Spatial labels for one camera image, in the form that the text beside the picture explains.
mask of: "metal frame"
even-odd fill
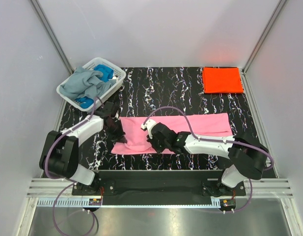
[[[66,57],[60,43],[58,42],[50,23],[47,20],[47,17],[45,16],[45,13],[43,12],[38,0],[29,0],[36,11],[39,19],[41,20],[42,25],[44,26],[48,36],[50,37],[52,43],[55,46],[55,49],[57,50],[60,58],[62,59],[64,66],[66,67],[67,71],[71,74],[73,73],[73,68]],[[279,15],[281,14],[283,8],[285,7],[288,0],[280,0],[277,7],[275,8],[270,20],[268,21],[264,31],[262,32],[257,44],[255,45],[246,65],[241,71],[242,76],[242,83],[244,86],[246,98],[255,122],[255,127],[258,133],[258,137],[260,139],[260,142],[266,145],[271,154],[272,149],[270,148],[268,138],[263,126],[263,123],[261,121],[257,105],[255,103],[255,99],[252,93],[252,90],[250,89],[248,79],[246,76],[246,72],[250,68],[250,65],[252,64],[253,60],[255,59],[257,53],[259,52],[261,46],[263,45],[266,37],[268,36],[270,30],[272,29],[274,23],[277,21]],[[60,107],[60,112],[58,115],[58,119],[55,124],[55,130],[59,129],[60,121],[64,112],[65,108],[65,101],[62,102]],[[275,165],[275,173],[278,177],[278,171],[276,169]],[[35,209],[38,205],[39,198],[55,198],[61,189],[69,185],[71,182],[68,182],[63,179],[59,180],[52,180],[52,179],[41,179],[41,178],[35,178],[32,180],[30,189],[28,191],[28,200],[27,200],[27,208],[24,212],[23,219],[21,221],[21,224],[18,229],[18,236],[27,236],[31,227],[31,223],[33,220],[33,216],[35,213]],[[295,201],[292,195],[292,191],[290,189],[289,183],[287,179],[262,179],[262,180],[253,180],[253,198],[279,198],[281,200],[281,203],[283,205],[284,213],[287,218],[287,222],[289,225],[289,228],[291,230],[291,233],[293,236],[302,236],[303,235],[303,225],[301,222],[301,219],[299,217],[298,211],[295,206]],[[245,188],[248,190],[250,189],[249,182],[245,182]],[[72,196],[71,195],[71,189],[65,191],[62,195],[63,198],[68,199],[80,199],[80,196]],[[218,202],[218,199],[212,198],[212,203]]]
[[[38,0],[29,0],[33,9],[35,10],[37,16],[39,17],[44,29],[46,30],[50,40],[52,41],[59,57],[61,58],[65,68],[67,69],[68,73],[69,74],[73,74],[74,73],[74,69],[73,67],[71,66],[67,56],[65,55],[57,37],[55,36],[53,30],[52,30],[52,27],[42,9],[42,7],[40,6],[40,3]]]
[[[285,7],[288,0],[280,0],[277,4],[276,8],[274,9],[274,12],[272,13],[268,23],[266,24],[265,29],[263,30],[259,40],[257,41],[251,55],[248,58],[248,61],[246,62],[245,66],[243,67],[243,72],[246,73],[248,69],[250,68],[250,65],[254,61],[255,57],[257,56],[261,46],[263,45],[265,39],[267,38],[269,32],[273,28],[275,22],[277,21],[279,15],[281,14],[283,8]]]

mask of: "metal floor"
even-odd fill
[[[246,200],[238,199],[239,206]],[[56,208],[61,222],[78,208]],[[279,199],[253,199],[242,212],[223,215],[216,209],[102,208],[90,235],[96,236],[290,236]],[[70,236],[85,234],[92,217],[79,212],[60,224]],[[52,208],[37,207],[30,236],[60,235],[53,226]]]

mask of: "gray cloth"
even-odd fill
[[[68,81],[59,87],[59,91],[69,99],[75,100],[81,97],[102,96],[109,88],[111,88],[116,80],[109,80],[106,83],[100,80],[103,76],[101,71],[86,70],[77,67]]]

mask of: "black marble surface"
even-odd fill
[[[121,107],[123,117],[145,117],[161,106],[174,106],[187,115],[228,113],[233,134],[257,132],[244,94],[204,94],[202,67],[124,68],[123,87],[109,101]],[[157,116],[178,115],[161,110]],[[69,128],[86,116],[66,104],[60,130]],[[89,138],[80,147],[80,163],[92,170],[203,170],[224,169],[231,163],[225,158],[200,155],[111,154],[113,143],[105,131]],[[275,177],[273,171],[266,177]]]

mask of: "black clamp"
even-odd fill
[[[95,115],[104,120],[104,129],[112,142],[127,143],[121,120],[118,118],[120,108],[112,102],[106,102],[104,108],[95,111]]]
[[[164,149],[169,149],[176,154],[188,153],[185,150],[185,141],[190,132],[175,133],[162,123],[157,123],[151,130],[152,139],[147,135],[147,141],[152,148],[161,153]]]

